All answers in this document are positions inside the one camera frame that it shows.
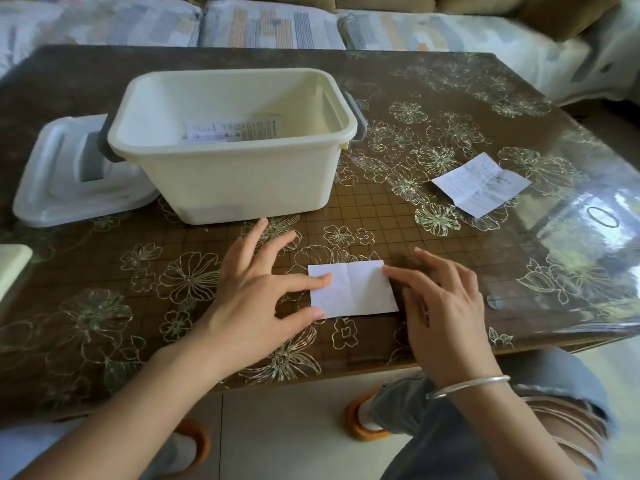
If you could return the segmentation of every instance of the person's left hand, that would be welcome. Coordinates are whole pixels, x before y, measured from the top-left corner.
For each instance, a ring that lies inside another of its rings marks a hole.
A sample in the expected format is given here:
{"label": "person's left hand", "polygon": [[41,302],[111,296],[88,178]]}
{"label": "person's left hand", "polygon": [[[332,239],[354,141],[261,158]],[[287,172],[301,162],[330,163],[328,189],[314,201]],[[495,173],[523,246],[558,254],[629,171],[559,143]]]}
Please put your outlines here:
{"label": "person's left hand", "polygon": [[295,239],[295,231],[255,248],[268,224],[260,219],[228,250],[220,267],[215,301],[180,345],[198,347],[205,367],[214,371],[211,387],[234,372],[267,357],[286,340],[324,317],[309,306],[283,319],[276,318],[278,300],[288,292],[324,288],[331,274],[272,274],[278,252]]}

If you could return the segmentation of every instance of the brown table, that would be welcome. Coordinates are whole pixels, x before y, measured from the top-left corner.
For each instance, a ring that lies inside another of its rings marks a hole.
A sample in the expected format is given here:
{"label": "brown table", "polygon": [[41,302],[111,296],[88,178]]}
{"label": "brown table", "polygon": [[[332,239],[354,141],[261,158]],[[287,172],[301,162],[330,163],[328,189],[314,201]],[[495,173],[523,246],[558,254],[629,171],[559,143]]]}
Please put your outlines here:
{"label": "brown table", "polygon": [[[640,331],[640,177],[490,54],[333,50],[47,47],[0,82],[0,238],[34,250],[0,327],[4,416],[105,399],[215,294],[229,244],[251,223],[188,226],[167,203],[32,229],[11,203],[38,132],[61,116],[117,109],[157,70],[315,67],[370,123],[343,152],[324,209],[274,217],[264,241],[298,238],[277,273],[382,258],[414,246],[471,267],[497,353],[574,346]],[[429,179],[485,151],[532,181],[482,219]],[[279,314],[308,303],[285,297]],[[317,324],[218,388],[407,367],[401,315]]]}

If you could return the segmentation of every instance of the bracelet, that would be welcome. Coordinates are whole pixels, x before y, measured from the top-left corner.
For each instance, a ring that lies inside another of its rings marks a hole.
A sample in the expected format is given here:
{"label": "bracelet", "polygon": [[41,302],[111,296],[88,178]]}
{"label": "bracelet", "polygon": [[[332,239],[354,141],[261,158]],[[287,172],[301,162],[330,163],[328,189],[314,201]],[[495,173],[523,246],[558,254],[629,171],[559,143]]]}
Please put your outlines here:
{"label": "bracelet", "polygon": [[453,384],[453,386],[444,387],[436,392],[430,392],[425,397],[427,400],[431,399],[439,399],[446,395],[451,394],[452,392],[459,391],[460,389],[466,389],[467,387],[474,386],[484,386],[485,384],[492,384],[494,382],[505,382],[510,381],[510,376],[495,376],[495,377],[484,377],[480,379],[472,379],[466,382],[460,382],[459,384]]}

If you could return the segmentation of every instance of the hand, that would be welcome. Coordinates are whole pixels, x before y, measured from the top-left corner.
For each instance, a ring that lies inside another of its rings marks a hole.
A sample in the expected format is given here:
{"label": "hand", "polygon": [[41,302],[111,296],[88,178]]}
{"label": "hand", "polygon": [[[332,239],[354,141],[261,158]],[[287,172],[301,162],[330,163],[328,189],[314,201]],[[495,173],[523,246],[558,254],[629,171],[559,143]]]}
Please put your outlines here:
{"label": "hand", "polygon": [[409,343],[427,377],[443,388],[502,375],[486,336],[476,274],[419,248],[414,254],[436,271],[442,286],[415,269],[384,266],[382,270],[409,285],[403,290]]}
{"label": "hand", "polygon": [[245,238],[231,245],[220,266],[215,301],[180,342],[197,347],[205,368],[213,371],[211,387],[221,379],[267,357],[286,340],[324,317],[306,307],[283,319],[275,316],[278,300],[288,292],[324,288],[331,274],[272,274],[278,252],[296,237],[295,231],[263,245],[254,256],[268,220],[260,219]]}

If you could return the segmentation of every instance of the white plastic object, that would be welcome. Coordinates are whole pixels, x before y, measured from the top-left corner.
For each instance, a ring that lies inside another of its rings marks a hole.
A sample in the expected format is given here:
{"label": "white plastic object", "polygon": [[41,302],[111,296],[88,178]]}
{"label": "white plastic object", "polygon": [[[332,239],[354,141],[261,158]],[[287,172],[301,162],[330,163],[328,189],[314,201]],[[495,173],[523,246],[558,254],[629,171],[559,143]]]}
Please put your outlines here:
{"label": "white plastic object", "polygon": [[0,244],[0,301],[33,256],[24,244]]}
{"label": "white plastic object", "polygon": [[26,226],[49,227],[142,207],[159,192],[140,168],[99,151],[105,114],[60,118],[40,132],[13,201]]}
{"label": "white plastic object", "polygon": [[[187,121],[276,117],[274,139],[185,143]],[[357,120],[316,69],[154,72],[129,84],[107,141],[188,224],[297,214],[329,200]]]}

